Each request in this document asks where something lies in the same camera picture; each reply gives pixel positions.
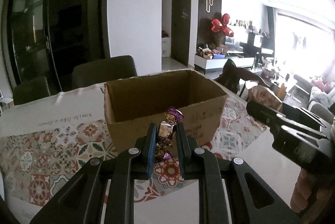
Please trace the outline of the right hand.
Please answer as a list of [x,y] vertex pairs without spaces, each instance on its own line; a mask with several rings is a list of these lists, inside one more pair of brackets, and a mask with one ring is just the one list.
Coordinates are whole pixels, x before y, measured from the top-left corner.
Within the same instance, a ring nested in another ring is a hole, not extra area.
[[290,199],[290,207],[295,213],[300,213],[307,208],[308,199],[317,182],[318,179],[315,176],[304,169],[300,170]]

